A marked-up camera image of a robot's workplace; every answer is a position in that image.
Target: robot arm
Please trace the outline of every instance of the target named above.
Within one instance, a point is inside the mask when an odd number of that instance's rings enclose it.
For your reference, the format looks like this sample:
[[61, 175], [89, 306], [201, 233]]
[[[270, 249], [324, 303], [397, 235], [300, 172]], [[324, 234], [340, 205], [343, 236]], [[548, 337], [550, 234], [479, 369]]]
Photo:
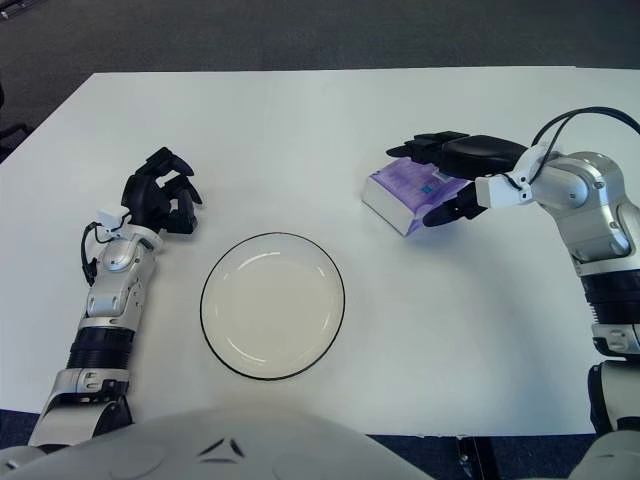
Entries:
[[[566, 124], [575, 114], [559, 118]], [[640, 133], [640, 125], [631, 126]], [[527, 149], [498, 138], [443, 132], [416, 136], [388, 153], [474, 180], [428, 213], [427, 226], [531, 202], [553, 217], [595, 315], [595, 347], [626, 360], [606, 361], [589, 373], [596, 431], [640, 429], [640, 210], [627, 198], [615, 162], [592, 152], [563, 155], [553, 147], [556, 138]]]
[[[160, 187], [157, 179], [171, 172], [178, 175]], [[90, 285], [85, 314], [29, 445], [53, 451], [133, 423], [125, 396], [129, 354], [162, 247], [158, 232], [189, 234], [197, 225], [193, 202], [202, 200], [190, 175], [183, 160], [160, 149], [129, 177], [122, 206], [99, 211], [100, 223], [85, 229], [82, 264]], [[174, 199], [177, 209], [171, 207]], [[91, 231], [106, 247], [89, 262], [85, 241]]]

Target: white table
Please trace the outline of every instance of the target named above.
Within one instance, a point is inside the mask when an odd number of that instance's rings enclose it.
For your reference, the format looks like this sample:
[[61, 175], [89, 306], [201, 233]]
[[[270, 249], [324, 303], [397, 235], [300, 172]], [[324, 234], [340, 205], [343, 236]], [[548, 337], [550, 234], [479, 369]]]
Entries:
[[[42, 407], [87, 292], [82, 228], [166, 145], [205, 206], [197, 233], [167, 235], [159, 257], [130, 364], [137, 420], [265, 401], [366, 433], [592, 431], [586, 374], [602, 357], [552, 219], [532, 205], [404, 239], [359, 194], [413, 134], [528, 143], [579, 106], [640, 118], [638, 85], [640, 72], [568, 67], [92, 76], [0, 167], [0, 407]], [[579, 118], [561, 143], [613, 157], [640, 201], [627, 127]], [[198, 306], [216, 260], [269, 231], [325, 248], [347, 305], [317, 365], [260, 382], [213, 356]]]

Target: dark floor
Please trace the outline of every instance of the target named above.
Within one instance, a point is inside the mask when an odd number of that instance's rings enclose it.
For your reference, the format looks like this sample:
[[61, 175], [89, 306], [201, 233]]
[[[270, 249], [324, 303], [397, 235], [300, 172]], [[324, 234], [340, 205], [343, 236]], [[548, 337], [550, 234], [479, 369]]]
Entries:
[[[640, 68], [640, 2], [43, 0], [0, 22], [0, 121], [40, 124], [93, 72], [474, 65]], [[0, 448], [34, 422], [0, 411]], [[466, 478], [454, 439], [375, 438], [437, 478]], [[493, 445], [510, 479], [566, 476], [591, 441]]]

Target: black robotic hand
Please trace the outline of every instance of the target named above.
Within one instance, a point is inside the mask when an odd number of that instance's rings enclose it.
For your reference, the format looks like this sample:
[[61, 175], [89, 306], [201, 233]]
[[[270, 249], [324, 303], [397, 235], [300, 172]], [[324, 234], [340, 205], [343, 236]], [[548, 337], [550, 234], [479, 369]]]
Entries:
[[421, 164], [433, 163], [446, 175], [471, 180], [455, 198], [424, 216], [422, 222], [427, 227], [435, 227], [461, 217], [471, 220], [485, 211], [486, 208], [478, 205], [473, 181], [485, 175], [510, 172], [526, 149], [486, 135], [440, 132], [416, 135], [404, 145], [387, 150], [387, 155], [410, 157]]
[[[175, 171], [178, 175], [160, 187], [156, 180]], [[134, 225], [154, 232], [164, 228], [169, 233], [192, 233], [198, 221], [193, 213], [193, 203], [202, 199], [188, 177], [193, 170], [167, 147], [151, 155], [146, 163], [129, 177], [122, 194], [122, 206], [131, 212]], [[178, 208], [171, 208], [171, 200], [178, 201]]]

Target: wire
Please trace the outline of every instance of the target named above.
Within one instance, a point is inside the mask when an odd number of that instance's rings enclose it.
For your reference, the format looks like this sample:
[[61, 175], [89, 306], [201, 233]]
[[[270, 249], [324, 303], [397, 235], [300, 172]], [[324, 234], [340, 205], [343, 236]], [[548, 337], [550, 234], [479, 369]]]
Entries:
[[82, 262], [82, 272], [84, 273], [84, 278], [87, 280], [89, 286], [93, 285], [93, 282], [97, 275], [96, 268], [96, 259], [94, 258], [91, 262], [87, 260], [87, 237], [91, 230], [94, 230], [100, 225], [96, 222], [91, 222], [89, 225], [84, 227], [84, 232], [82, 232], [82, 240], [80, 241], [80, 260]]
[[605, 115], [607, 117], [615, 118], [616, 120], [618, 120], [618, 121], [624, 123], [625, 125], [629, 126], [630, 128], [632, 128], [638, 135], [640, 135], [640, 123], [636, 122], [633, 119], [633, 117], [631, 117], [631, 116], [627, 115], [626, 113], [624, 113], [623, 111], [617, 110], [615, 108], [610, 108], [610, 107], [586, 107], [586, 108], [579, 108], [577, 110], [571, 110], [569, 112], [563, 113], [562, 115], [558, 115], [554, 119], [552, 119], [549, 122], [547, 122], [540, 129], [540, 131], [536, 134], [536, 136], [533, 138], [533, 141], [531, 142], [531, 146], [537, 145], [540, 142], [540, 140], [542, 139], [542, 137], [544, 136], [544, 134], [553, 125], [555, 125], [556, 123], [564, 120], [560, 124], [558, 129], [556, 130], [556, 133], [553, 136], [553, 139], [551, 140], [551, 143], [549, 144], [549, 148], [547, 148], [547, 151], [545, 152], [544, 157], [542, 158], [542, 161], [540, 162], [540, 166], [536, 170], [536, 173], [533, 175], [533, 177], [531, 177], [531, 180], [529, 181], [530, 185], [534, 182], [534, 180], [536, 178], [538, 178], [538, 176], [542, 172], [542, 167], [544, 167], [544, 165], [549, 161], [549, 157], [551, 156], [551, 152], [553, 151], [553, 147], [554, 147], [554, 145], [556, 143], [556, 140], [558, 140], [558, 137], [560, 136], [560, 132], [562, 132], [562, 129], [565, 127], [565, 125], [567, 123], [569, 123], [569, 121], [572, 118], [574, 118], [577, 115], [583, 114], [583, 113], [594, 113], [594, 114], [598, 114], [598, 115]]
[[503, 173], [503, 172], [500, 172], [500, 175], [502, 175], [504, 178], [506, 178], [506, 179], [507, 179], [507, 182], [509, 182], [509, 184], [510, 184], [513, 188], [515, 188], [516, 190], [522, 190], [522, 187], [521, 187], [520, 185], [518, 185], [518, 184], [516, 183], [516, 181], [515, 181], [513, 178], [511, 178], [509, 175], [507, 175], [506, 173]]
[[[129, 216], [131, 216], [131, 212], [123, 215], [122, 220], [120, 221], [120, 225], [112, 229], [111, 232], [120, 230], [124, 225], [125, 219]], [[109, 238], [107, 240], [100, 240], [98, 238], [98, 227], [101, 227], [101, 226], [102, 226], [101, 223], [91, 222], [89, 225], [84, 227], [84, 231], [82, 232], [82, 240], [80, 242], [80, 261], [82, 262], [82, 271], [84, 272], [84, 278], [87, 280], [87, 283], [89, 284], [89, 286], [93, 285], [96, 275], [98, 274], [98, 271], [97, 271], [97, 260], [94, 258], [91, 260], [91, 262], [89, 262], [89, 260], [87, 259], [87, 237], [93, 230], [93, 236], [96, 239], [97, 243], [104, 245], [105, 243], [109, 243], [110, 241], [113, 240], [113, 238]]]

